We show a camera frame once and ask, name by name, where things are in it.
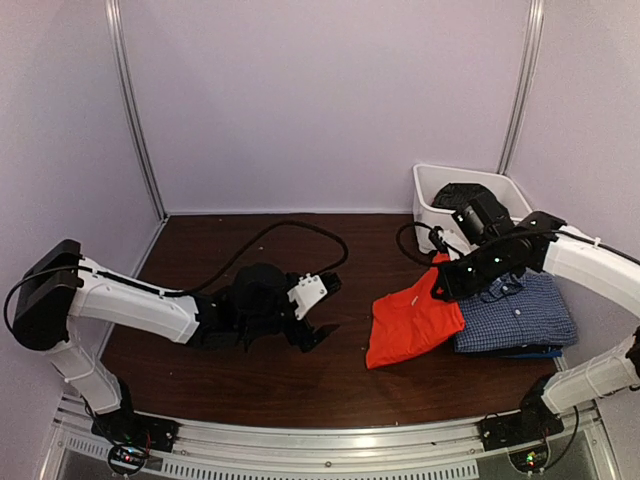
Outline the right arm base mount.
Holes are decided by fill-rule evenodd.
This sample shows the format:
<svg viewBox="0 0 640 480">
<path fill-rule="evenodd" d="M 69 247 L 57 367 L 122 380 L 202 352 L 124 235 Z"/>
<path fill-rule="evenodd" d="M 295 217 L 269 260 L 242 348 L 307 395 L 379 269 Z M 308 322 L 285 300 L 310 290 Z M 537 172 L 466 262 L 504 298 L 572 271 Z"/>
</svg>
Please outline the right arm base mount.
<svg viewBox="0 0 640 480">
<path fill-rule="evenodd" d="M 518 411 L 506 415 L 488 414 L 478 430 L 486 452 L 505 449 L 512 467 L 519 473 L 541 473 L 551 463 L 550 437 L 564 431 L 555 417 L 538 417 Z"/>
</svg>

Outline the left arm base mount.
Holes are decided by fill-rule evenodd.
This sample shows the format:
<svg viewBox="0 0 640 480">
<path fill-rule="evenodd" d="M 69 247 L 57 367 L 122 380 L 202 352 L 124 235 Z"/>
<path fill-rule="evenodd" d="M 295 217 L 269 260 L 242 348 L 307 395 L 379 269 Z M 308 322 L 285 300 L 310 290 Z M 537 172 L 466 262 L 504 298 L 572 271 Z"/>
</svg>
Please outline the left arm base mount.
<svg viewBox="0 0 640 480">
<path fill-rule="evenodd" d="M 171 453 L 179 424 L 173 420 L 122 411 L 91 414 L 91 432 L 110 445 L 107 464 L 116 474 L 139 473 L 152 459 L 152 452 Z"/>
</svg>

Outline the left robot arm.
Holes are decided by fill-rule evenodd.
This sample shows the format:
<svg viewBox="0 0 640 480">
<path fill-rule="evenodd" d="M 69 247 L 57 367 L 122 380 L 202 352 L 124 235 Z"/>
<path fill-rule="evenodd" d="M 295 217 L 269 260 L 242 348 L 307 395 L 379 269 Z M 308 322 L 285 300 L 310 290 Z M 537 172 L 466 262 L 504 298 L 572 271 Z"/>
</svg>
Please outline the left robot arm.
<svg viewBox="0 0 640 480">
<path fill-rule="evenodd" d="M 331 330 L 312 327 L 306 316 L 341 286 L 334 272 L 298 275 L 258 263 L 213 294 L 169 290 L 105 269 L 83 256 L 78 242 L 63 240 L 7 293 L 3 316 L 22 347 L 44 353 L 81 394 L 101 429 L 133 444 L 144 424 L 129 389 L 82 346 L 73 320 L 105 321 L 207 351 L 282 334 L 309 352 Z"/>
</svg>

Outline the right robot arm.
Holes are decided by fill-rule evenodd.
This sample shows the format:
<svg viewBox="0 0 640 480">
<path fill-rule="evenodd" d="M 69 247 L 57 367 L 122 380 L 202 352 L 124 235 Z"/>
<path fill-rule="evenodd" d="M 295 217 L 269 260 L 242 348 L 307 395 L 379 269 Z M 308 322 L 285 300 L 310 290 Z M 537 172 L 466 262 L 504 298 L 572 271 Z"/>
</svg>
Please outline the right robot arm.
<svg viewBox="0 0 640 480">
<path fill-rule="evenodd" d="M 466 299 L 508 273 L 545 272 L 569 280 L 639 313 L 639 262 L 597 238 L 584 236 L 564 220 L 534 211 L 519 223 L 491 194 L 482 193 L 452 215 L 473 250 L 438 264 L 433 298 Z M 551 418 L 597 398 L 639 388 L 639 335 L 576 367 L 538 382 L 523 398 L 512 430 L 535 440 Z"/>
</svg>

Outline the orange garment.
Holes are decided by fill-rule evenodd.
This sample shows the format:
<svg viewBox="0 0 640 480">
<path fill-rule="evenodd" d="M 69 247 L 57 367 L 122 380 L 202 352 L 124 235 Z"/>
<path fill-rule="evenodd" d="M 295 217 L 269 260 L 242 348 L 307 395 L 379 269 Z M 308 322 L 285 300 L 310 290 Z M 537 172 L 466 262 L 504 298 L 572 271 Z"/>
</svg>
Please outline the orange garment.
<svg viewBox="0 0 640 480">
<path fill-rule="evenodd" d="M 373 302 L 365 357 L 369 370 L 414 359 L 464 330 L 458 304 L 432 297 L 437 276 L 433 266 L 411 287 Z"/>
</svg>

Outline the blue checked button shirt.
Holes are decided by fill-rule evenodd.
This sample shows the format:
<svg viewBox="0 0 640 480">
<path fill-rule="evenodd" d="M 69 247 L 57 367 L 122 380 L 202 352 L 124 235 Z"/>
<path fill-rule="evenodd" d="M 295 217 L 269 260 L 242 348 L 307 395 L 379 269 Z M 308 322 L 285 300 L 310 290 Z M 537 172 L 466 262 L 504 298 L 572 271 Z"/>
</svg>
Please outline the blue checked button shirt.
<svg viewBox="0 0 640 480">
<path fill-rule="evenodd" d="M 548 274 L 505 275 L 458 306 L 465 327 L 454 336 L 457 353 L 530 346 L 562 348 L 578 341 L 577 327 Z"/>
</svg>

